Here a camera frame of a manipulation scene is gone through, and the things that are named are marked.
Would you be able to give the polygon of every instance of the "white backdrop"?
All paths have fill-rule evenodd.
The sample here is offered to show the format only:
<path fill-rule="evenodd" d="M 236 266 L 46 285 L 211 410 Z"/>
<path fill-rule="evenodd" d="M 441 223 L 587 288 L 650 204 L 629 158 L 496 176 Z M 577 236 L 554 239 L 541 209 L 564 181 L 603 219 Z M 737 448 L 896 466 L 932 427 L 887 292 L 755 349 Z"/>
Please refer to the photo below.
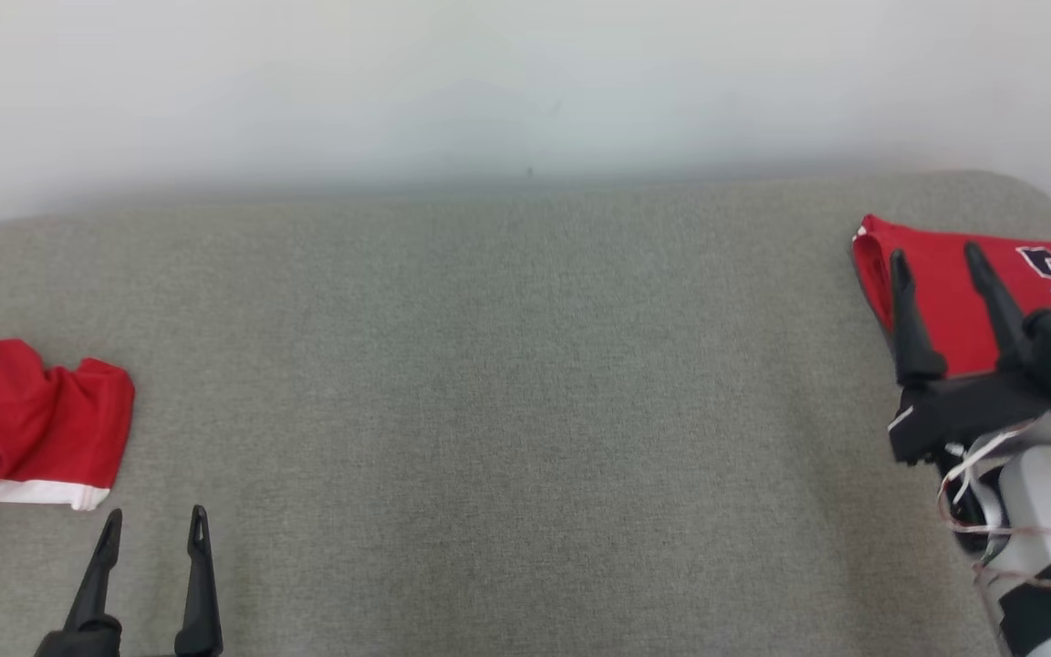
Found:
<path fill-rule="evenodd" d="M 0 1 L 0 219 L 943 167 L 1051 194 L 1051 1 Z"/>

